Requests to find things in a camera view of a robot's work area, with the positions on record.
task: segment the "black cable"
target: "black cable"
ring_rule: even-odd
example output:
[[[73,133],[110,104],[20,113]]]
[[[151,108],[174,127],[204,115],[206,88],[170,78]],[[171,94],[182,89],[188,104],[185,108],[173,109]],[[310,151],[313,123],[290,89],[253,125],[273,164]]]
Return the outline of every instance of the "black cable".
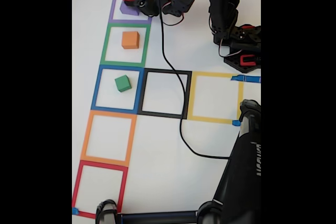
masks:
[[[221,53],[220,53],[220,46],[222,45],[222,41],[223,41],[223,39],[220,40],[220,43],[219,43],[219,46],[218,46],[218,54],[219,54],[219,56],[221,56],[222,58],[229,57],[229,56],[232,56],[232,55],[237,55],[237,54],[239,54],[240,52],[242,52],[242,50],[239,50],[239,51],[237,51],[237,52],[234,52],[234,53],[232,53],[232,54],[228,54],[228,55],[225,55],[225,56],[221,55]]]
[[[164,31],[163,31],[163,18],[162,18],[162,11],[161,11],[161,4],[160,4],[160,0],[157,0],[157,4],[159,6],[159,15],[160,15],[160,20],[161,20],[161,33],[162,33],[162,55],[163,55],[163,58],[164,60],[167,62],[167,64],[171,67],[171,69],[174,71],[174,73],[177,75],[180,83],[181,83],[181,86],[182,86],[182,89],[183,89],[183,106],[182,106],[182,113],[181,113],[181,118],[180,118],[180,136],[183,140],[183,142],[185,143],[185,145],[189,148],[189,150],[194,153],[195,155],[197,156],[200,156],[200,157],[206,157],[206,158],[213,158],[213,159],[231,159],[231,157],[221,157],[221,156],[209,156],[209,155],[203,155],[203,154],[200,154],[200,153],[197,153],[195,152],[193,149],[191,149],[191,147],[187,144],[187,142],[184,140],[183,138],[183,135],[182,135],[182,120],[183,120],[183,112],[184,112],[184,109],[185,109],[185,90],[184,90],[184,86],[183,86],[183,82],[181,80],[181,77],[179,76],[179,74],[177,73],[177,71],[175,70],[175,68],[170,64],[170,62],[167,60],[165,54],[164,54]]]
[[[178,25],[179,23],[181,23],[182,21],[184,20],[184,14],[182,13],[182,19],[179,21],[179,22],[177,22],[177,23],[175,23],[175,24],[166,24],[165,22],[163,22],[166,26],[176,26],[176,25]]]
[[[209,14],[209,28],[215,34],[215,33],[217,33],[217,31],[215,31],[214,29],[211,28],[210,19],[211,19],[211,14]]]

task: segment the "blue tape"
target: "blue tape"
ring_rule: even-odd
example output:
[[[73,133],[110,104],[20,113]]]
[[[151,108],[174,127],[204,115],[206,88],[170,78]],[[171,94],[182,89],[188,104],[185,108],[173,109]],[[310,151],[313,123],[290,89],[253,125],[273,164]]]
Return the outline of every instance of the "blue tape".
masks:
[[[79,215],[79,211],[78,211],[78,209],[76,207],[72,208],[72,214],[73,215]]]
[[[233,126],[240,126],[240,120],[233,120],[232,125]]]
[[[261,83],[261,76],[245,76],[243,74],[239,74],[237,76],[232,76],[231,81],[245,81],[245,82]]]

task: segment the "robotic arm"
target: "robotic arm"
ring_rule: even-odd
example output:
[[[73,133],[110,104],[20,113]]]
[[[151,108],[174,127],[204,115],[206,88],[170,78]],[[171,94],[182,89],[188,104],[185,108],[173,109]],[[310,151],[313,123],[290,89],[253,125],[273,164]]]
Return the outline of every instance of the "robotic arm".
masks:
[[[261,106],[244,100],[240,110],[240,132],[212,201],[198,211],[120,214],[106,200],[97,208],[96,224],[260,224]]]
[[[153,17],[161,8],[164,14],[176,17],[187,13],[195,0],[124,0],[128,6],[138,8],[143,14]],[[242,73],[261,68],[261,26],[246,24],[235,26],[238,18],[239,0],[209,0],[209,23],[214,36],[214,43],[229,46],[230,55],[224,62]]]

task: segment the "white wire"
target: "white wire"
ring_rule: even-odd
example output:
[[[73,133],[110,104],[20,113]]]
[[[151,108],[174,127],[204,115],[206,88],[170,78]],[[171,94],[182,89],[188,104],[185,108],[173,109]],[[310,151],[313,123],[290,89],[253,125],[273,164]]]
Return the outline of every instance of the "white wire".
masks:
[[[169,1],[168,3],[164,4],[164,5],[162,6],[162,9],[165,8],[167,5],[169,5],[169,4],[171,4],[171,3],[172,3],[172,2]]]
[[[220,44],[219,44],[219,49],[218,49],[219,56],[221,56],[221,57],[228,57],[228,56],[232,56],[232,55],[237,55],[237,54],[239,54],[242,51],[242,50],[239,50],[238,52],[234,52],[233,54],[222,56],[221,53],[220,53],[220,46],[222,45],[222,41],[223,41],[223,39],[220,40]]]

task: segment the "blue tape square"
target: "blue tape square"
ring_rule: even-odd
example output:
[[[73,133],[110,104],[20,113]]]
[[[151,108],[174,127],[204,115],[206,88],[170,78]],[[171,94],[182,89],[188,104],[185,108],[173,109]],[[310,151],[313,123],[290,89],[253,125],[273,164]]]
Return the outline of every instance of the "blue tape square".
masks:
[[[97,96],[98,96],[98,90],[100,85],[100,79],[101,74],[103,72],[103,69],[115,69],[115,70],[128,70],[128,71],[138,71],[139,72],[139,78],[138,78],[138,85],[137,85],[137,91],[135,94],[135,101],[134,101],[134,107],[133,110],[126,110],[126,109],[118,109],[118,108],[108,108],[108,107],[100,107],[96,106],[97,102]],[[144,69],[140,67],[125,67],[125,66],[111,66],[111,65],[100,65],[98,70],[98,76],[95,86],[95,91],[93,93],[93,99],[92,99],[92,110],[99,110],[99,111],[109,111],[109,112],[118,112],[118,113],[128,113],[128,114],[137,114],[138,112],[138,106],[140,101],[140,93],[141,93],[141,85],[142,85],[142,79],[143,79],[143,72]]]

